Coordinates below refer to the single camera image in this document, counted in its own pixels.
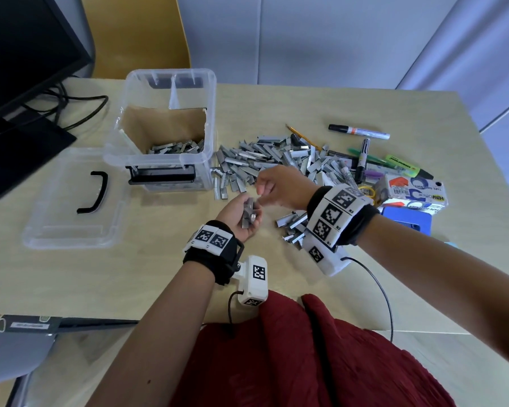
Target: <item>yellow chair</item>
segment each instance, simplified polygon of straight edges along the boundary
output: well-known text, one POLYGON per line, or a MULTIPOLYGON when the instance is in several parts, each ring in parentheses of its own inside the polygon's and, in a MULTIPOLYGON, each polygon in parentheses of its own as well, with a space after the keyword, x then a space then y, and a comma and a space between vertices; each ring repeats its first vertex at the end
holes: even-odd
POLYGON ((140 68, 190 68, 177 0, 82 0, 95 47, 93 77, 140 68))

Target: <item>black wristband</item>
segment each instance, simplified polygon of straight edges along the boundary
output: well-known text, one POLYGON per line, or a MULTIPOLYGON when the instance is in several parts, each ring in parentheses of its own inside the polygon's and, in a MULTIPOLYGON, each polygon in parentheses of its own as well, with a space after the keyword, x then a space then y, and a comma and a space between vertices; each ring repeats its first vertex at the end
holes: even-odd
MULTIPOLYGON (((331 189, 332 187, 330 185, 326 185, 315 191, 315 194, 313 194, 311 200, 309 200, 309 203, 307 204, 308 219, 311 218, 319 203, 322 201, 326 193, 331 189)), ((356 246, 358 237, 376 214, 379 214, 379 210, 373 205, 363 206, 362 209, 357 214, 355 214, 355 216, 353 216, 347 227, 343 229, 336 245, 345 246, 352 244, 353 246, 356 246)))
MULTIPOLYGON (((206 225, 217 227, 231 235, 234 234, 230 227, 221 221, 210 220, 206 225)), ((241 252, 243 252, 243 243, 232 237, 219 256, 215 256, 201 248, 190 247, 185 253, 183 264, 187 261, 196 261, 207 267, 215 275, 215 282, 217 284, 226 285, 230 282, 231 276, 237 271, 241 252)))

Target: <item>person's left arm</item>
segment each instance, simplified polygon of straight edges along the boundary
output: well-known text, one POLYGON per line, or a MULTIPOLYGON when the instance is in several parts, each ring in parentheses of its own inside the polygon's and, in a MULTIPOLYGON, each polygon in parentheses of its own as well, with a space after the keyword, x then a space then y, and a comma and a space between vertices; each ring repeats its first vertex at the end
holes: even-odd
MULTIPOLYGON (((259 214, 249 229, 241 228, 248 197, 239 195, 217 216, 242 242, 262 221, 259 214)), ((214 283, 207 267, 186 261, 134 328, 86 407, 168 405, 200 332, 214 283)))

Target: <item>hand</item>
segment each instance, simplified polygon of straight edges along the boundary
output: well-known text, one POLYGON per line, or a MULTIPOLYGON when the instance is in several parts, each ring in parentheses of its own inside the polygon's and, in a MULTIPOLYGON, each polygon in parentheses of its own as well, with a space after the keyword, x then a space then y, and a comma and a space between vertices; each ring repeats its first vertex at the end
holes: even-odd
POLYGON ((249 228, 241 228, 241 219, 243 217, 243 205, 245 201, 249 198, 249 194, 246 192, 238 195, 236 198, 231 200, 225 207, 221 210, 221 212, 217 215, 216 220, 222 221, 224 224, 229 226, 231 230, 234 232, 236 238, 244 243, 248 238, 253 236, 260 224, 262 223, 262 210, 260 210, 260 205, 258 202, 254 203, 254 208, 258 209, 257 218, 253 224, 249 226, 249 228))
POLYGON ((307 210, 307 204, 318 188, 298 169, 284 165, 260 172, 256 181, 260 205, 281 205, 294 210, 307 210))

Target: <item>floor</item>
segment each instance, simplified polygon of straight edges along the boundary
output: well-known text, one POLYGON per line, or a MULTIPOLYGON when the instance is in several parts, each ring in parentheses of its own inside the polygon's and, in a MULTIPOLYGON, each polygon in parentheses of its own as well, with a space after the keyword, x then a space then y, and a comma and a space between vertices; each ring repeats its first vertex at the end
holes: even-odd
MULTIPOLYGON (((117 329, 59 336, 47 360, 34 371, 27 406, 84 406, 130 331, 117 329)), ((448 390, 457 405, 509 405, 509 363, 475 337, 396 333, 394 343, 415 356, 448 390)))

